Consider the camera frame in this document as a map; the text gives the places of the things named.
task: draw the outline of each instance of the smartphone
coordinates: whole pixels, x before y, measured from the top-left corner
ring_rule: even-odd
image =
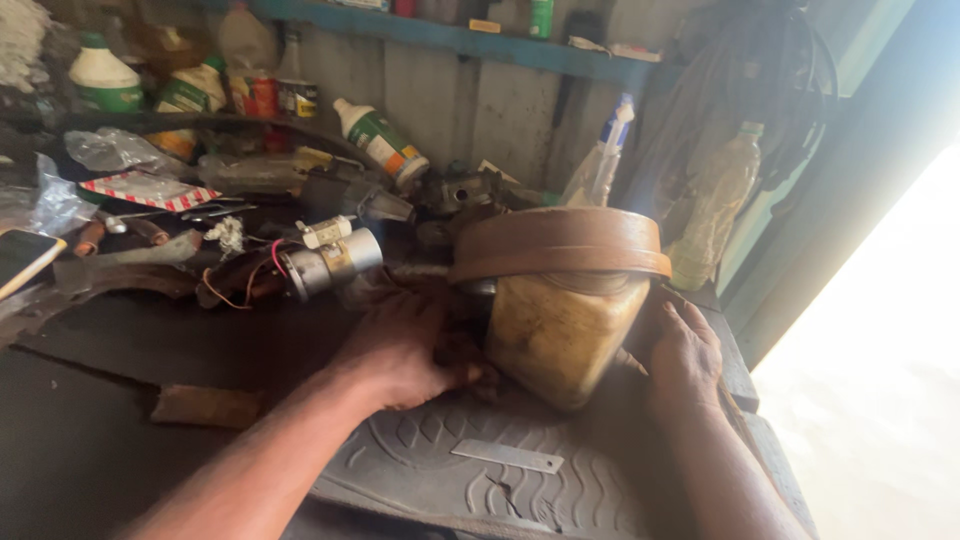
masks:
[[[53,262],[66,242],[52,236],[9,229],[0,233],[0,300],[13,294]]]

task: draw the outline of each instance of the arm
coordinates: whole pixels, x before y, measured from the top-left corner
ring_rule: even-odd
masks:
[[[382,408],[422,405],[480,375],[433,363],[439,305],[402,294],[371,311],[311,377],[145,516],[126,538],[278,538],[350,433]]]
[[[660,308],[651,356],[653,413],[708,540],[809,540],[720,407],[720,341],[686,302]]]

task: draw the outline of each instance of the metal strip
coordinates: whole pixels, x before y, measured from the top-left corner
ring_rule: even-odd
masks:
[[[564,465],[564,459],[558,455],[542,454],[476,439],[460,441],[460,444],[454,447],[450,453],[492,461],[501,465],[513,465],[521,469],[530,469],[548,475],[556,475],[557,471]]]

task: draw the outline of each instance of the green bottle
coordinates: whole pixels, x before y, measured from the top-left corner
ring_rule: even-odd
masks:
[[[530,1],[530,37],[547,39],[553,31],[553,0]]]

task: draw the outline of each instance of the hand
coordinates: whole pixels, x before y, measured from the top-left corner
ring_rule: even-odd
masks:
[[[719,410],[716,385],[723,368],[720,339],[690,302],[678,312],[673,303],[658,307],[662,336],[650,358],[654,417],[664,427],[690,414]]]
[[[423,405],[482,375],[475,364],[445,368],[434,362],[444,317],[443,302],[396,295],[367,313],[330,367],[361,385],[377,410]]]

